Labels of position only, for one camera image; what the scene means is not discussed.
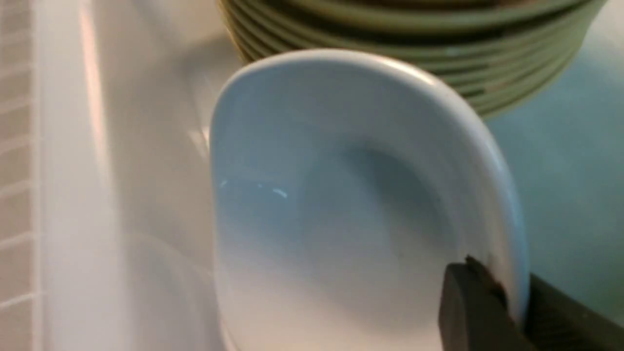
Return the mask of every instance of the green plate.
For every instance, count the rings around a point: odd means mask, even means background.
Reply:
[[[257,45],[263,44],[266,50],[271,51],[271,54],[297,49],[294,46],[285,44],[270,33],[267,33],[265,28],[256,24],[252,18],[241,11],[235,1],[224,0],[223,3],[234,18],[234,21],[241,27],[239,31],[244,31],[247,36],[254,37],[252,40],[257,41]],[[462,59],[458,59],[456,62],[450,62],[447,66],[444,65],[444,62],[430,63],[419,61],[411,63],[421,69],[438,75],[442,80],[447,82],[447,84],[454,86],[459,92],[467,93],[475,91],[479,84],[483,84],[483,81],[494,79],[500,82],[505,79],[505,76],[521,76],[535,67],[550,62],[554,57],[560,56],[562,52],[565,52],[570,45],[574,45],[577,41],[577,37],[584,35],[586,29],[587,22],[585,22],[585,25],[582,27],[575,27],[571,32],[563,31],[552,38],[545,38],[545,42],[536,50],[525,53],[520,57],[511,57],[507,60],[504,58],[508,55],[505,55],[503,59],[501,59],[500,56],[484,56],[477,62],[468,60],[465,67],[460,65],[460,63],[463,62]],[[478,69],[470,69],[474,67],[474,64],[477,64]],[[454,71],[461,68],[466,68],[468,70],[444,74],[443,72],[445,70],[448,71],[449,68],[454,69]]]
[[[457,34],[487,31],[570,8],[585,0],[533,0],[485,9],[423,11],[393,9],[357,1],[287,0],[345,26],[394,34]]]
[[[270,31],[274,36],[279,37],[283,42],[290,42],[290,44],[300,49],[342,47],[396,57],[403,61],[418,61],[419,64],[422,64],[427,60],[446,60],[450,63],[456,61],[459,57],[478,61],[479,58],[474,56],[483,56],[494,52],[498,52],[502,56],[509,56],[520,51],[531,51],[536,46],[539,46],[545,37],[552,37],[556,32],[568,31],[580,22],[591,20],[605,1],[592,0],[551,21],[535,25],[523,31],[508,32],[502,37],[433,46],[386,44],[379,41],[346,37],[341,35],[341,33],[331,32],[322,27],[314,27],[301,19],[290,17],[287,13],[280,11],[279,8],[270,6],[266,0],[236,0],[235,3],[258,24],[267,28],[267,31]]]
[[[576,51],[568,58],[568,60],[559,67],[559,69],[554,72],[550,77],[546,80],[540,82],[536,86],[529,87],[528,89],[522,89],[517,94],[510,96],[507,99],[501,99],[500,101],[493,102],[491,105],[486,105],[475,109],[477,113],[483,119],[490,119],[496,116],[499,116],[518,105],[521,105],[523,102],[529,100],[531,97],[538,94],[540,91],[544,90],[546,87],[554,83],[568,68],[569,65],[574,61],[580,46]]]

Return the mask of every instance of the ceramic bowl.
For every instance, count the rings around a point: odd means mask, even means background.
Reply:
[[[450,262],[528,299],[509,170],[470,106],[403,62],[289,52],[226,84],[210,127],[215,282],[240,351],[441,351]]]
[[[453,35],[488,31],[565,10],[584,0],[535,0],[469,11],[422,11],[372,6],[353,1],[288,0],[328,21],[393,34]]]

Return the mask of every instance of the bowl rim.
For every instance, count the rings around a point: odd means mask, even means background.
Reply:
[[[348,23],[360,29],[372,29],[392,33],[414,31],[461,32],[486,30],[521,22],[564,10],[582,2],[594,0],[538,0],[462,11],[410,11],[370,6],[356,1],[287,0],[317,16],[330,21]]]
[[[529,258],[527,238],[524,231],[522,211],[515,185],[499,150],[494,137],[481,122],[479,116],[468,103],[454,90],[435,76],[405,62],[365,52],[347,51],[342,49],[313,49],[293,51],[271,56],[245,66],[235,73],[224,85],[213,112],[210,126],[210,150],[217,150],[219,135],[225,123],[222,119],[225,98],[235,94],[236,87],[247,77],[255,76],[267,70],[290,64],[309,64],[319,61],[349,64],[400,82],[414,92],[425,95],[437,104],[449,118],[450,126],[455,128],[471,148],[474,162],[482,167],[487,182],[491,187],[491,209],[495,212],[502,227],[502,232],[486,233],[484,247],[488,252],[496,253],[494,259],[487,262],[492,275],[501,282],[509,298],[509,314],[518,326],[523,325],[529,300]]]

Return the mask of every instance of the light blue surface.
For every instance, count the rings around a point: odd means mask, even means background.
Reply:
[[[532,271],[624,323],[624,1],[568,71],[488,122],[517,183]]]

